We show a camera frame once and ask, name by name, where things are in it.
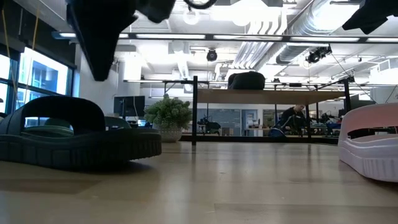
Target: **security camera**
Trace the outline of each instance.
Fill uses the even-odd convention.
[[[207,53],[207,61],[208,62],[214,62],[217,60],[217,53],[215,49],[210,49],[209,52]]]

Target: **person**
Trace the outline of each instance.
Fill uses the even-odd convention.
[[[285,110],[282,113],[282,117],[281,117],[280,121],[278,122],[279,125],[281,125],[283,127],[283,129],[290,130],[291,127],[289,126],[288,121],[290,119],[292,119],[293,116],[305,119],[305,116],[302,112],[304,110],[304,108],[305,108],[304,105],[295,105],[294,107],[291,107],[291,108]]]

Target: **black cushion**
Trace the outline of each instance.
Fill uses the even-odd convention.
[[[266,78],[258,72],[235,73],[228,78],[229,90],[263,90]]]

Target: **spotlight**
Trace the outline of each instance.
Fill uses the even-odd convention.
[[[331,48],[329,47],[319,47],[316,50],[310,52],[310,55],[305,59],[308,63],[317,63],[321,59],[325,58],[326,55],[331,54]]]
[[[217,53],[215,49],[210,49],[209,52],[207,53],[207,61],[209,62],[214,62],[217,60]]]

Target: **wooden shelf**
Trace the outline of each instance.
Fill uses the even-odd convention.
[[[311,105],[344,96],[342,91],[199,89],[198,103]]]

